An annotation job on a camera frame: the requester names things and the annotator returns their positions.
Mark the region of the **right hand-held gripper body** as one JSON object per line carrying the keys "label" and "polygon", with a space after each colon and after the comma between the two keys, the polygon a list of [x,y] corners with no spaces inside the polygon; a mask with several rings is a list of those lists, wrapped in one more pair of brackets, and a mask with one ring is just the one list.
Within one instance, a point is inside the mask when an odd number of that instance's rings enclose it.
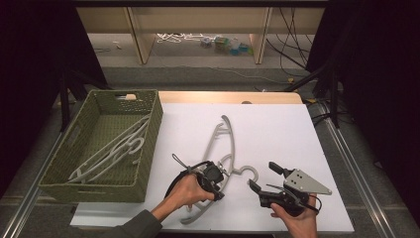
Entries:
{"label": "right hand-held gripper body", "polygon": [[262,198],[259,198],[261,207],[270,208],[272,203],[276,203],[293,217],[299,216],[306,208],[319,213],[318,208],[309,204],[311,193],[332,194],[331,189],[299,169],[293,169],[291,175],[284,178],[283,186],[273,187],[278,192],[262,190]]}

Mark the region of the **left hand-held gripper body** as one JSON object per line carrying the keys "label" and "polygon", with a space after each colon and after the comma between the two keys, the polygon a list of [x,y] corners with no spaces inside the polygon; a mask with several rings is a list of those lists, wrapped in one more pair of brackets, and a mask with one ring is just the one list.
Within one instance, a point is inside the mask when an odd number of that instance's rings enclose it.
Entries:
{"label": "left hand-held gripper body", "polygon": [[221,190],[220,183],[224,180],[224,176],[213,162],[205,164],[196,174],[198,183],[204,190],[208,192]]}

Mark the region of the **green woven basket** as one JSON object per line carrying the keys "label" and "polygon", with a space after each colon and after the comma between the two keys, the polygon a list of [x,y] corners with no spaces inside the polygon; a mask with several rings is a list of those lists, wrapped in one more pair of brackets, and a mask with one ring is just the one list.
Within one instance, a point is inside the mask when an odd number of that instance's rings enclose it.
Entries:
{"label": "green woven basket", "polygon": [[163,115],[156,90],[92,90],[39,187],[63,202],[142,202]]}

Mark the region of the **person's left hand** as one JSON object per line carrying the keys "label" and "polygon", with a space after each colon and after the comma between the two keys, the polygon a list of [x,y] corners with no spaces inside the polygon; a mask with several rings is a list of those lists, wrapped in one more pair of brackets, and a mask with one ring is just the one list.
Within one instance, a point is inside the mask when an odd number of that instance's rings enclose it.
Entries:
{"label": "person's left hand", "polygon": [[182,178],[164,200],[170,212],[183,205],[192,205],[201,200],[213,200],[214,194],[204,190],[197,181],[196,175]]}

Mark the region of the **person's right hand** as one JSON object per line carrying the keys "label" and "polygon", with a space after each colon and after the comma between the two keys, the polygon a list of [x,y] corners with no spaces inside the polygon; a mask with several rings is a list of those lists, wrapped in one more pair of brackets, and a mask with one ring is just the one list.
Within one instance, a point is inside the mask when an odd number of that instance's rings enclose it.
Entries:
{"label": "person's right hand", "polygon": [[289,215],[276,203],[270,205],[271,217],[280,218],[293,238],[318,238],[316,212],[306,208],[299,216]]}

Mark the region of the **black metal stand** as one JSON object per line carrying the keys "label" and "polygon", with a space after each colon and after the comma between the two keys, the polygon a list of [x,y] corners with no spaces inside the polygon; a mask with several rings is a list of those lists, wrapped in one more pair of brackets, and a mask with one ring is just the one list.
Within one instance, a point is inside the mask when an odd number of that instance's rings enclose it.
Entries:
{"label": "black metal stand", "polygon": [[88,74],[67,67],[59,79],[59,97],[61,108],[61,129],[63,132],[70,123],[70,108],[68,94],[71,93],[76,100],[83,101],[88,94],[86,85],[94,86],[98,89],[110,89],[105,77],[102,80],[91,77]]}
{"label": "black metal stand", "polygon": [[282,92],[292,92],[308,82],[316,79],[317,82],[313,88],[313,95],[316,98],[330,95],[329,114],[336,128],[339,128],[338,122],[338,75],[336,74],[336,64],[333,59],[328,59],[322,66],[309,73],[297,82],[282,89]]}

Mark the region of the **colourful boxes on floor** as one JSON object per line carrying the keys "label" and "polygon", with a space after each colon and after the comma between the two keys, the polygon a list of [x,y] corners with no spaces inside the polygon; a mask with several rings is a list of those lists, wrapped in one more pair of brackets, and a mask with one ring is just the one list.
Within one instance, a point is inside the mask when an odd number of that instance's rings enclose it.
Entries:
{"label": "colourful boxes on floor", "polygon": [[226,54],[231,56],[254,54],[253,49],[238,39],[229,39],[226,37],[216,36],[214,38],[203,37],[200,40],[200,46],[205,49],[213,48],[216,53]]}

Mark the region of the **black curtain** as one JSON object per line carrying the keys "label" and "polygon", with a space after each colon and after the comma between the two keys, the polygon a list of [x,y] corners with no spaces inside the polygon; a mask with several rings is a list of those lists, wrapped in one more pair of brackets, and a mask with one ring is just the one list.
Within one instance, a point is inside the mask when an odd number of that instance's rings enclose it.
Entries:
{"label": "black curtain", "polygon": [[59,92],[82,99],[107,81],[75,0],[0,0],[0,197]]}
{"label": "black curtain", "polygon": [[330,0],[308,68],[359,11],[341,65],[346,102],[390,179],[420,182],[420,0]]}

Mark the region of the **beige desk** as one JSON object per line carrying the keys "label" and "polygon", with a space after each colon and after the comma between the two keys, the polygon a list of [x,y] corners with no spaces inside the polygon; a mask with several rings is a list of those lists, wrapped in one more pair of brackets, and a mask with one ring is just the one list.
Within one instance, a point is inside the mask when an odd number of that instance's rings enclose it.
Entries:
{"label": "beige desk", "polygon": [[78,7],[86,32],[129,34],[138,63],[148,62],[157,33],[247,34],[255,63],[263,62],[265,39],[285,34],[294,22],[299,35],[317,33],[323,8],[297,7]]}

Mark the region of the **aluminium rail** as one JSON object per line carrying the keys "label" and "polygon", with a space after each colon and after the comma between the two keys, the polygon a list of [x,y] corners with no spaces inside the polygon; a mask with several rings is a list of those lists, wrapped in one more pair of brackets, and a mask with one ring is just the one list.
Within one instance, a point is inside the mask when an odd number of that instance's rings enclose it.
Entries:
{"label": "aluminium rail", "polygon": [[352,151],[350,150],[346,140],[340,129],[338,129],[331,119],[326,120],[328,130],[341,154],[341,157],[350,173],[352,180],[361,196],[367,212],[379,233],[381,238],[396,238],[396,235],[389,223],[389,219],[381,208],[377,198],[373,194],[368,181],[363,175]]}
{"label": "aluminium rail", "polygon": [[41,194],[41,190],[39,189],[39,182],[41,181],[49,163],[51,162],[53,154],[55,153],[60,141],[62,140],[62,137],[63,133],[60,132],[57,135],[48,155],[44,159],[37,173],[37,176],[34,178],[29,190],[26,192],[25,196],[19,203],[18,208],[9,220],[5,230],[0,235],[0,238],[19,238],[21,231],[25,227],[31,212],[35,207],[38,197]]}

